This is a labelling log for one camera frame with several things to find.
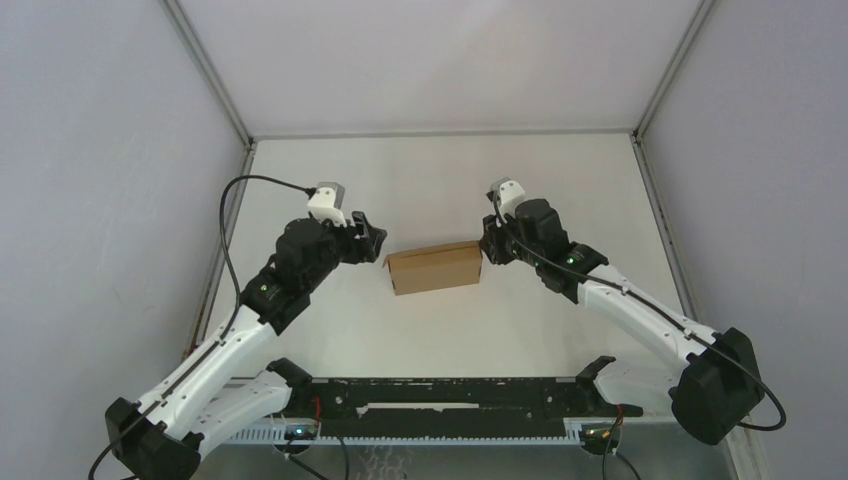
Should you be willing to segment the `brown cardboard box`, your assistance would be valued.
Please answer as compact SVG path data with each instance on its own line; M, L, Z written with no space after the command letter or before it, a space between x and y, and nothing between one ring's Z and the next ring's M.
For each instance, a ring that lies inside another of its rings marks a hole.
M477 284L482 253L477 241L464 241L396 252L383 266L394 293L408 295Z

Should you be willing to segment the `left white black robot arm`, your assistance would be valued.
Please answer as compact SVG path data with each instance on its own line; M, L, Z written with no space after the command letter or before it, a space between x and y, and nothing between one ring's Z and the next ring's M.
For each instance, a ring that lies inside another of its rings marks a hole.
M137 479L188 479L211 451L260 418L305 414L311 388L274 366L240 388L225 386L241 363L309 307L333 270L376 262L386 237L358 211L339 225L313 217L287 224L275 253L238 294L233 318L139 399L118 398L107 408L104 452Z

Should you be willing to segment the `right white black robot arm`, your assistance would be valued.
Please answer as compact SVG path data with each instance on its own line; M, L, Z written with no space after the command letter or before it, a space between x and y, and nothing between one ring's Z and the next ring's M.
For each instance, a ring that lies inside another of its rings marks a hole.
M521 261L542 284L593 310L660 357L672 377L662 397L694 439L720 443L768 396L750 338L736 328L720 333L653 299L607 257L569 239L545 199L520 202L513 212L490 198L480 247L494 265Z

